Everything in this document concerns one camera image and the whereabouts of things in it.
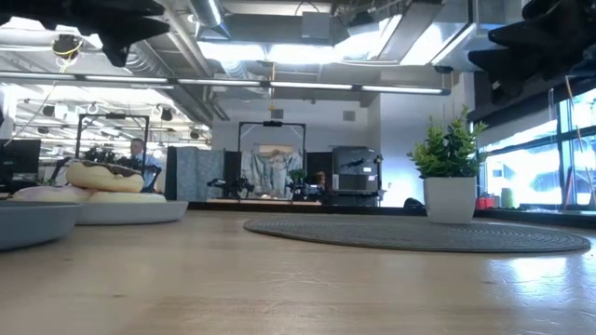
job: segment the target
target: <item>gray plate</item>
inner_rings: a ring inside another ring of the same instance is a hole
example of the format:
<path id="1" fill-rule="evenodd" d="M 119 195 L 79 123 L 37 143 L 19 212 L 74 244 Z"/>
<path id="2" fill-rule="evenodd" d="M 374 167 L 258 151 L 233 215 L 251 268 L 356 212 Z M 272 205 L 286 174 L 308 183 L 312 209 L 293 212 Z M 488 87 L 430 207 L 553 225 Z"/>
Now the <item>gray plate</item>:
<path id="1" fill-rule="evenodd" d="M 187 202 L 85 204 L 77 225 L 146 224 L 180 220 Z"/>
<path id="2" fill-rule="evenodd" d="M 0 201 L 0 250 L 29 247 L 67 235 L 80 205 Z"/>

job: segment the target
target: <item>table surface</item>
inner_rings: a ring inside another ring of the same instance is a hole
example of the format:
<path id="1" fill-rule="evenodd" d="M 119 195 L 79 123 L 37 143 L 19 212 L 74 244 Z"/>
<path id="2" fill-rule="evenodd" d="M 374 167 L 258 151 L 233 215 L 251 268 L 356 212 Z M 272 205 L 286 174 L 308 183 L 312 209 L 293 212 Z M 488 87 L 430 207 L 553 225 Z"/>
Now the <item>table surface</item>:
<path id="1" fill-rule="evenodd" d="M 189 211 L 0 253 L 0 333 L 596 334 L 594 250 L 409 252 L 242 229 L 271 216 L 292 215 Z"/>

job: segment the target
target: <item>computer monitor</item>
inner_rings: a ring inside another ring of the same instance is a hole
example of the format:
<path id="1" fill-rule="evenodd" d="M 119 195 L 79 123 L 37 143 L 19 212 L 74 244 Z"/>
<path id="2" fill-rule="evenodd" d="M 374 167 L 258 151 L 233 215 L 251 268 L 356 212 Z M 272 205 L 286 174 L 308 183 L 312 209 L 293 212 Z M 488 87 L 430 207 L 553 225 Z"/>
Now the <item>computer monitor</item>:
<path id="1" fill-rule="evenodd" d="M 0 140 L 0 193 L 37 185 L 40 140 Z"/>

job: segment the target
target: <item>round mat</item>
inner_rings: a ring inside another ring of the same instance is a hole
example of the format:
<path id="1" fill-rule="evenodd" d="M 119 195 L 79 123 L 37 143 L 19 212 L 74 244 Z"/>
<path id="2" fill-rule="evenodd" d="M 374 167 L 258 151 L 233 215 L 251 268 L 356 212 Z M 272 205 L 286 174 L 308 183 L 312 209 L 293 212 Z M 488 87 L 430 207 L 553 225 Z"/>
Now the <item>round mat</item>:
<path id="1" fill-rule="evenodd" d="M 414 218 L 274 218 L 249 221 L 255 233 L 327 244 L 449 252 L 553 252 L 589 248 L 586 238 L 503 224 L 434 224 Z"/>

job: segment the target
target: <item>potted plant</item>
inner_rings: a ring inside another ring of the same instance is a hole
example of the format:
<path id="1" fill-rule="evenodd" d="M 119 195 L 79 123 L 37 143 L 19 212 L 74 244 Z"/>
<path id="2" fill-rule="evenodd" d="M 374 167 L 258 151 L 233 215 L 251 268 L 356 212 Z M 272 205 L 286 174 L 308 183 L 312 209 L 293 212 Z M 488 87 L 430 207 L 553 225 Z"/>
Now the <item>potted plant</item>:
<path id="1" fill-rule="evenodd" d="M 467 126 L 467 106 L 447 128 L 432 118 L 428 138 L 408 156 L 424 180 L 425 206 L 433 222 L 470 223 L 476 206 L 476 177 L 484 154 L 477 154 L 476 139 L 486 129 Z"/>

